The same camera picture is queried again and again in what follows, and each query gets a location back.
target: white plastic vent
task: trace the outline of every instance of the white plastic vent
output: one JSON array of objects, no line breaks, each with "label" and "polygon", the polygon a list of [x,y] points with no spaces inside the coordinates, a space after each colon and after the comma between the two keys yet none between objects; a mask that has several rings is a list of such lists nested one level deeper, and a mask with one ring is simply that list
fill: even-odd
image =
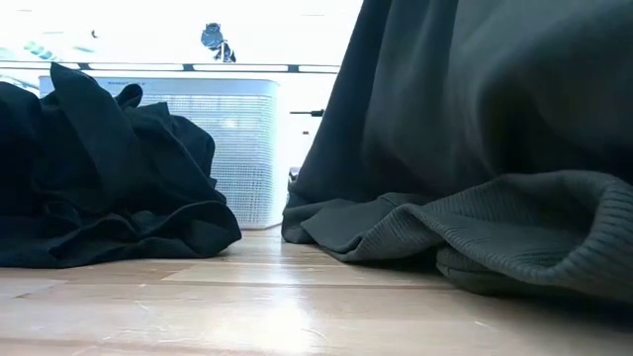
[{"label": "white plastic vent", "polygon": [[[278,85],[253,79],[95,78],[116,95],[128,84],[143,89],[142,105],[166,102],[216,142],[212,177],[226,195],[242,228],[281,222],[287,196],[288,164],[282,151],[283,128]],[[41,96],[52,91],[41,77]]]}]

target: small toy figure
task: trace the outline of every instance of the small toy figure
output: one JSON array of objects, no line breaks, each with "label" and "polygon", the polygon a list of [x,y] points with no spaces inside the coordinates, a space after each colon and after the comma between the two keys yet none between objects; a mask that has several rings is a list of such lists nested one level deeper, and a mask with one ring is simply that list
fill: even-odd
[{"label": "small toy figure", "polygon": [[210,23],[202,31],[200,42],[210,51],[218,51],[215,60],[224,63],[235,63],[235,52],[228,46],[228,42],[220,31],[220,24]]}]

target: white device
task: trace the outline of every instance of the white device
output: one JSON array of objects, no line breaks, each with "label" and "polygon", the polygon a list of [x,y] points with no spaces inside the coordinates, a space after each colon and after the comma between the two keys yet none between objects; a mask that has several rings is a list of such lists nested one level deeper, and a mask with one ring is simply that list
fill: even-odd
[{"label": "white device", "polygon": [[[283,151],[286,115],[279,85],[263,79],[95,77],[113,95],[132,83],[142,87],[141,105],[166,102],[216,142],[211,175],[241,228],[267,228],[282,220],[289,162]],[[53,90],[40,78],[40,95]]]}]

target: wooden floor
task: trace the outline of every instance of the wooden floor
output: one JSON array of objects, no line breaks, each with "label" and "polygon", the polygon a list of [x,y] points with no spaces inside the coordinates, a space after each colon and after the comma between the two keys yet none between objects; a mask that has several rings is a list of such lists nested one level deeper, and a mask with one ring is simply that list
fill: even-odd
[{"label": "wooden floor", "polygon": [[630,328],[342,265],[278,230],[210,260],[0,270],[0,355],[633,355]]}]

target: black fabric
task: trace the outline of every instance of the black fabric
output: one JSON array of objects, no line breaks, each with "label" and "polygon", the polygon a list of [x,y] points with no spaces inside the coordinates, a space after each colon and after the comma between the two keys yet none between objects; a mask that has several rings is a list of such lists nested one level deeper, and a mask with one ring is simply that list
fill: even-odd
[{"label": "black fabric", "polygon": [[210,178],[213,139],[57,64],[54,92],[0,83],[0,266],[204,258],[240,239]]},{"label": "black fabric", "polygon": [[283,235],[633,302],[631,93],[633,1],[365,0]]}]

